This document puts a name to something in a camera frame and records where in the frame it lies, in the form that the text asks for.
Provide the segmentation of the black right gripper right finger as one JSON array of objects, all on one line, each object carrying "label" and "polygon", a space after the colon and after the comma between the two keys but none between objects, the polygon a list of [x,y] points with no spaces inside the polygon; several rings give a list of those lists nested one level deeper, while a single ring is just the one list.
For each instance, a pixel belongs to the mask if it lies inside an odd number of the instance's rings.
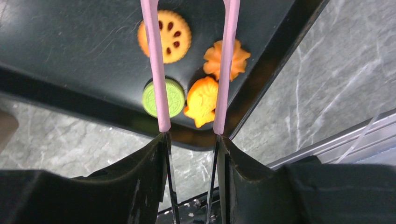
[{"label": "black right gripper right finger", "polygon": [[316,156],[272,170],[219,138],[217,158],[225,224],[393,224],[396,169],[322,164]]}]

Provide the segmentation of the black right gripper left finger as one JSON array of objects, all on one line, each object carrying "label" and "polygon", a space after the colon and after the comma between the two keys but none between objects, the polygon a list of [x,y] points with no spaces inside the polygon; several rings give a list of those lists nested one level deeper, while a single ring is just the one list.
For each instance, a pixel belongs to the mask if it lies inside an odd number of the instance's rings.
[{"label": "black right gripper left finger", "polygon": [[89,176],[0,172],[3,224],[154,224],[163,200],[163,135]]}]

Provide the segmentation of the pink cat-paw tongs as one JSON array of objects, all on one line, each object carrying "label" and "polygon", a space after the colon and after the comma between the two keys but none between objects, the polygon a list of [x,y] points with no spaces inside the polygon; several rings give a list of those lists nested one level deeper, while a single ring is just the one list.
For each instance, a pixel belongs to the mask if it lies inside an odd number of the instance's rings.
[{"label": "pink cat-paw tongs", "polygon": [[[228,103],[228,90],[230,83],[230,74],[232,67],[232,58],[234,52],[235,34],[238,24],[240,1],[226,0],[225,6],[225,24],[222,38],[222,51],[220,61],[220,79],[219,91],[217,94],[217,108],[215,111],[215,119],[213,125],[213,132],[217,135],[215,147],[213,150],[213,163],[210,188],[207,194],[206,206],[206,222],[210,221],[210,214],[212,208],[212,196],[214,191],[214,181],[217,166],[217,157],[220,146],[220,137],[224,132],[227,103]],[[159,131],[163,134],[163,148],[166,150],[165,161],[168,175],[168,183],[170,189],[170,201],[172,208],[173,222],[180,223],[180,215],[177,203],[176,186],[173,183],[174,169],[171,157],[170,148],[170,113],[166,92],[164,64],[162,44],[160,38],[160,29],[157,16],[158,1],[156,0],[142,0],[141,9],[143,21],[145,23],[146,36],[149,48],[149,59],[152,70],[152,78],[155,92],[155,103],[158,119]]]}]

